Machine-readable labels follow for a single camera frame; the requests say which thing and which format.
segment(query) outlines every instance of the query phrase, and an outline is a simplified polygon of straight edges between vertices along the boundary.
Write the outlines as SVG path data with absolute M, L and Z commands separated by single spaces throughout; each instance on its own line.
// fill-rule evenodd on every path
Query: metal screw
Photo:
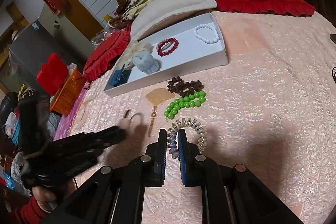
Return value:
M 111 167 L 109 166 L 104 166 L 100 169 L 100 172 L 104 175 L 108 174 L 109 172 L 111 172 Z
M 237 170 L 238 172 L 245 172 L 245 170 L 246 170 L 245 165 L 242 165 L 242 164 L 237 164 L 237 165 L 235 166 L 235 168 L 236 168 L 236 170 Z
M 201 155 L 201 154 L 196 155 L 195 160 L 197 160 L 197 161 L 205 161 L 205 156 Z
M 143 156 L 140 158 L 140 160 L 141 160 L 142 162 L 148 162 L 148 161 L 151 160 L 151 157 L 148 156 L 148 155 L 143 155 Z

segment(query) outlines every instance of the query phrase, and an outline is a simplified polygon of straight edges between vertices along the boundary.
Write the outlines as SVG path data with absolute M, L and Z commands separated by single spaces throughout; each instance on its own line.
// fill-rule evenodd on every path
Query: red gift bag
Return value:
M 67 75 L 68 68 L 57 54 L 53 53 L 48 57 L 48 63 L 42 65 L 42 70 L 38 72 L 36 80 L 50 96 L 53 96 Z

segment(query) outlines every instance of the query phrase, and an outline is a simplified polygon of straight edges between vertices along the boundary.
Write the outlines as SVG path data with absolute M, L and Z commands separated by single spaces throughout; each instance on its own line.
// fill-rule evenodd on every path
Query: orange plastic basket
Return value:
M 75 104 L 81 90 L 85 85 L 86 79 L 77 69 L 68 77 L 65 84 L 55 94 L 49 111 L 56 111 L 63 115 L 68 115 Z

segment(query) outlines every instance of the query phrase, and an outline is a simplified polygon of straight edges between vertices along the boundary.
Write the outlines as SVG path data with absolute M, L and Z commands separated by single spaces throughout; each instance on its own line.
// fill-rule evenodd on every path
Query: hand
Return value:
M 62 188 L 64 189 L 63 200 L 65 200 L 76 190 L 77 187 L 74 180 L 72 179 L 69 180 L 65 185 L 63 185 Z M 32 193 L 38 205 L 44 211 L 51 212 L 53 209 L 57 207 L 56 203 L 57 197 L 50 190 L 47 190 L 46 188 L 43 188 L 41 186 L 35 186 L 32 189 Z

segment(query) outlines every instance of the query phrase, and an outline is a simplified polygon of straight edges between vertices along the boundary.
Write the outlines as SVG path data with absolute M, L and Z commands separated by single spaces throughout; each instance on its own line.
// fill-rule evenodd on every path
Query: red bead bracelet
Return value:
M 164 47 L 164 45 L 168 43 L 173 44 L 173 47 L 170 48 L 167 52 L 163 52 L 163 50 L 167 49 L 167 47 Z M 168 54 L 171 54 L 177 48 L 178 45 L 179 42 L 175 38 L 168 38 L 166 40 L 163 40 L 156 46 L 157 54 L 160 56 L 166 56 Z

